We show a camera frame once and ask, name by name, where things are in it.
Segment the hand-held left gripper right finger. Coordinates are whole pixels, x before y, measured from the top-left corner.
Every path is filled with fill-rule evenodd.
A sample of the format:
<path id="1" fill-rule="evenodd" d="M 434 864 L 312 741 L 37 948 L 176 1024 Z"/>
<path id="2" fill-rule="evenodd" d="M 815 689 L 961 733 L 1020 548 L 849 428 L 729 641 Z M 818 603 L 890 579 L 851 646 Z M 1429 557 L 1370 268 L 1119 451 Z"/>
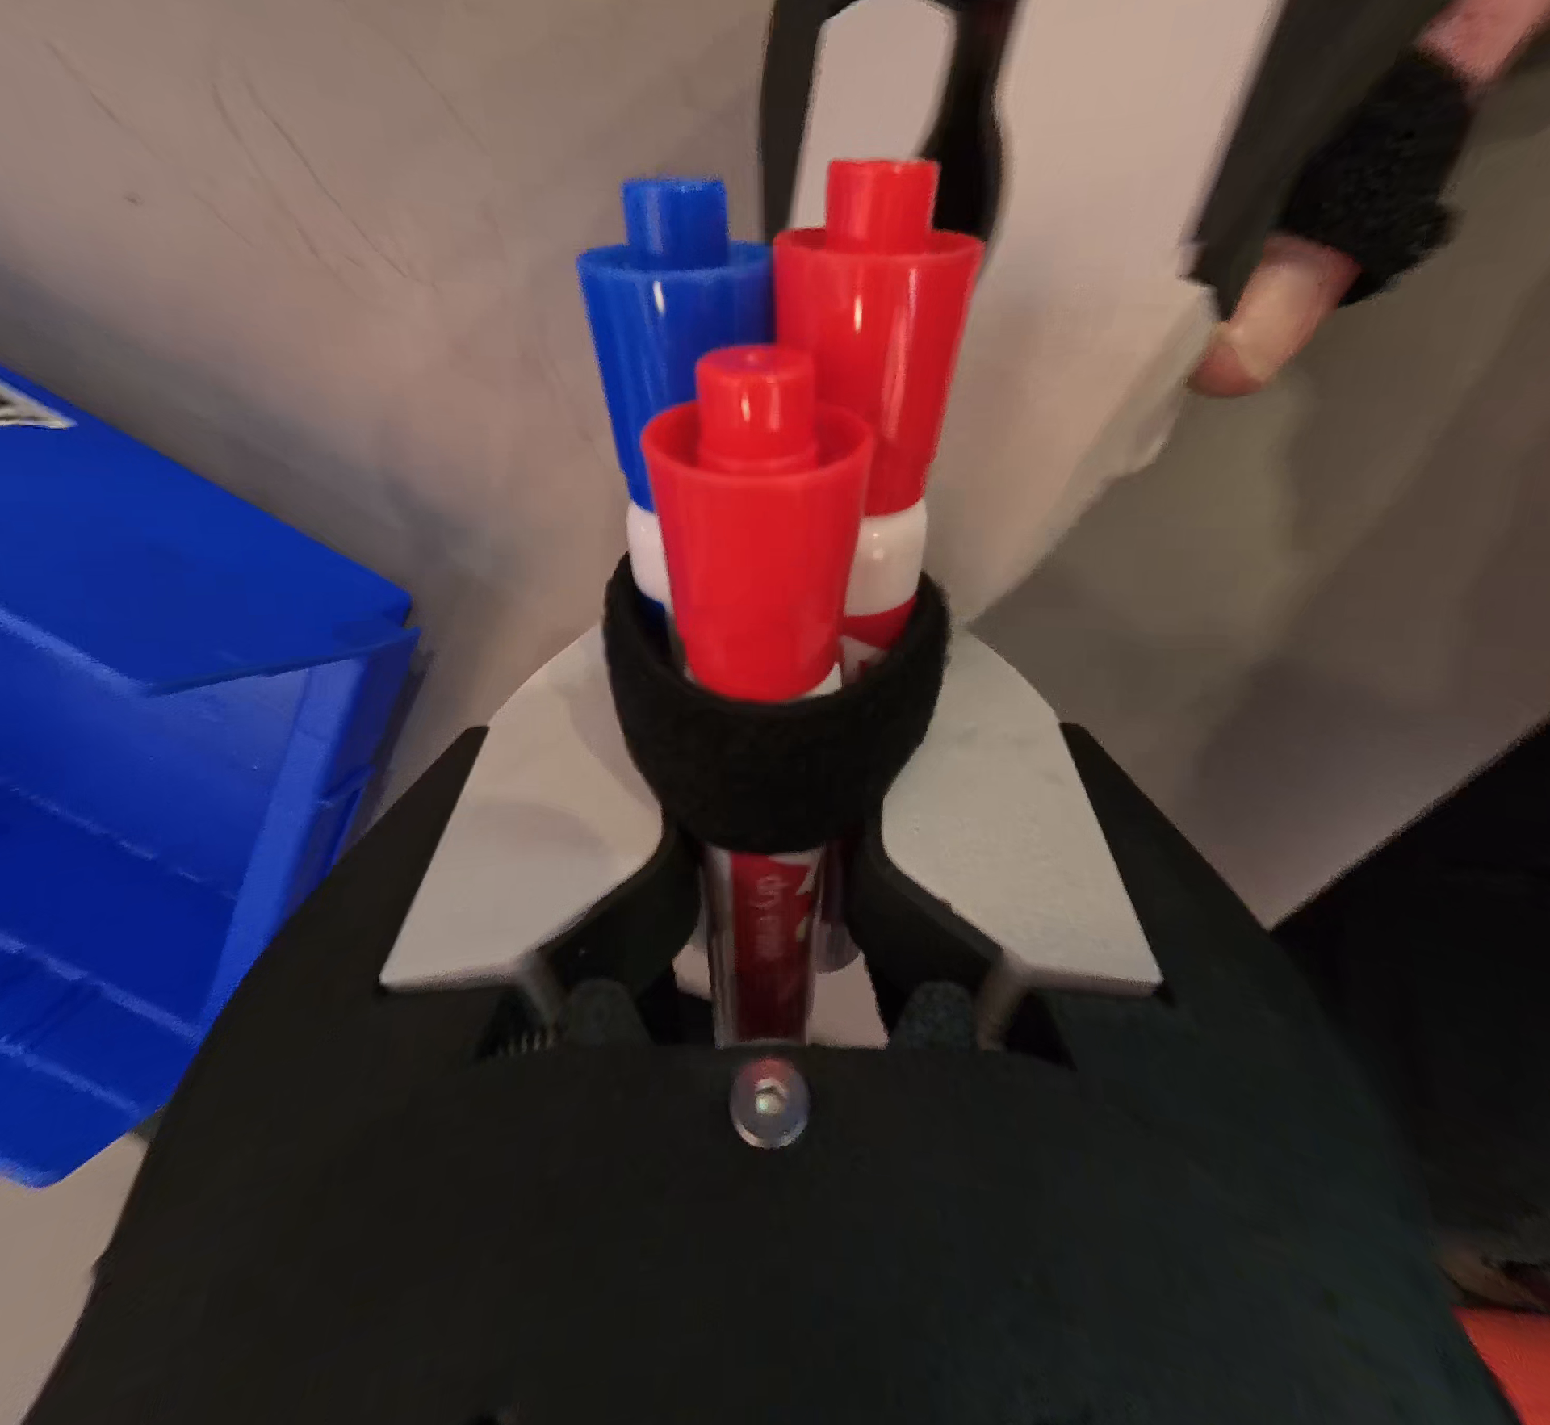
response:
<path id="1" fill-rule="evenodd" d="M 966 991 L 999 1040 L 1030 994 L 1146 999 L 1165 981 L 1059 720 L 966 630 L 856 840 L 844 914 L 885 1030 L 928 984 Z"/>

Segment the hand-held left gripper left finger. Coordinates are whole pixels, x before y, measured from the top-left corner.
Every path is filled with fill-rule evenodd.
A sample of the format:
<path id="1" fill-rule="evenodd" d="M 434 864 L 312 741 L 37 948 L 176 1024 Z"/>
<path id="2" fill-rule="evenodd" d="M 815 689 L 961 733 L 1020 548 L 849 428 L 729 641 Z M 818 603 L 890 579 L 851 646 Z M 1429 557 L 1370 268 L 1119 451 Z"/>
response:
<path id="1" fill-rule="evenodd" d="M 436 845 L 385 989 L 495 989 L 529 1029 L 555 1029 L 593 979 L 634 996 L 675 984 L 698 859 L 631 761 L 601 628 L 498 712 Z"/>

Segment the red marker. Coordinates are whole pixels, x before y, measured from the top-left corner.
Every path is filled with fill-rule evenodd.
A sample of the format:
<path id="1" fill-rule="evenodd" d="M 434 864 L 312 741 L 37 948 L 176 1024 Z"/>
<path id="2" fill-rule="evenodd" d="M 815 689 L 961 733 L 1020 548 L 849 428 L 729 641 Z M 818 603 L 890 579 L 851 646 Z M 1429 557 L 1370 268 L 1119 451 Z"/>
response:
<path id="1" fill-rule="evenodd" d="M 856 416 L 823 408 L 803 350 L 706 354 L 693 403 L 642 436 L 685 674 L 713 710 L 708 846 L 720 1045 L 798 1043 L 835 830 L 798 800 L 795 718 L 843 685 L 841 625 L 872 460 Z"/>
<path id="2" fill-rule="evenodd" d="M 938 456 L 984 242 L 935 226 L 940 167 L 838 158 L 825 222 L 774 242 L 777 341 L 812 355 L 821 401 L 872 429 L 841 628 L 843 679 L 890 654 L 913 612 Z"/>

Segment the blue marker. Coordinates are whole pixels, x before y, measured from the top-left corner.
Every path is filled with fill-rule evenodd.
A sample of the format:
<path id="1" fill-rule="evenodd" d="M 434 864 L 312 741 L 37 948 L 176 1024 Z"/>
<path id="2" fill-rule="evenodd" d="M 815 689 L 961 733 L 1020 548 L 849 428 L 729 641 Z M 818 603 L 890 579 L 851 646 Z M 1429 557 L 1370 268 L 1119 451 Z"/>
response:
<path id="1" fill-rule="evenodd" d="M 672 616 L 672 592 L 642 436 L 697 396 L 700 360 L 774 341 L 772 250 L 734 241 L 718 178 L 656 176 L 623 185 L 626 241 L 578 255 L 592 350 L 628 493 L 631 574 L 649 615 Z"/>

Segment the person's right forearm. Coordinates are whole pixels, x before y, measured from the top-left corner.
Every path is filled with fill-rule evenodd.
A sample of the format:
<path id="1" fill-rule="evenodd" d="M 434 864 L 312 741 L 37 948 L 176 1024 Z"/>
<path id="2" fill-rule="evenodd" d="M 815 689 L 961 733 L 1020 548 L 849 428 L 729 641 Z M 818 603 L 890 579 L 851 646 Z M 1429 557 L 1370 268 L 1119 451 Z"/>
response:
<path id="1" fill-rule="evenodd" d="M 1549 0 L 1452 0 L 1427 24 L 1419 48 L 1480 98 L 1541 34 L 1547 17 Z"/>

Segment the person's right hand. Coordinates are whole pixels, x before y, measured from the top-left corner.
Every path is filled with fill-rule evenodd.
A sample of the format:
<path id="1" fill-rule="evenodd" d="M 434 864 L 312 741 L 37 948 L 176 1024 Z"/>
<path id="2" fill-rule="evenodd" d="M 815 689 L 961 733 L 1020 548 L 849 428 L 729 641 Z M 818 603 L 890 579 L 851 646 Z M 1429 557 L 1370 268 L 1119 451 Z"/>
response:
<path id="1" fill-rule="evenodd" d="M 1339 309 L 1437 254 L 1454 232 L 1444 191 L 1473 121 L 1457 68 L 1424 50 L 1394 63 L 1298 175 L 1191 390 L 1263 390 Z"/>

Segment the blue plastic bin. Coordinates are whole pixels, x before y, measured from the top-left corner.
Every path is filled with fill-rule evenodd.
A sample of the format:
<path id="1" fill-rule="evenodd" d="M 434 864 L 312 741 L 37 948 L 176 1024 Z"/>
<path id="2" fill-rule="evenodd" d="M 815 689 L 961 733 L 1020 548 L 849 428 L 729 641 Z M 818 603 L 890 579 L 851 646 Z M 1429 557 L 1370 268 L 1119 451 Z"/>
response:
<path id="1" fill-rule="evenodd" d="M 2 372 L 2 1168 L 166 1106 L 340 858 L 411 597 Z"/>

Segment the orange object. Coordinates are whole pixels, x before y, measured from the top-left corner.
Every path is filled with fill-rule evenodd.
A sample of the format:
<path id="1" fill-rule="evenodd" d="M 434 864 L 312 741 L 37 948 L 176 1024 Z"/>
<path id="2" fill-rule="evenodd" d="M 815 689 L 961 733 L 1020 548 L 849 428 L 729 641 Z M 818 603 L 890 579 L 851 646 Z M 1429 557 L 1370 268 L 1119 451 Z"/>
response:
<path id="1" fill-rule="evenodd" d="M 1455 1317 L 1523 1424 L 1549 1424 L 1549 1316 L 1458 1308 Z"/>

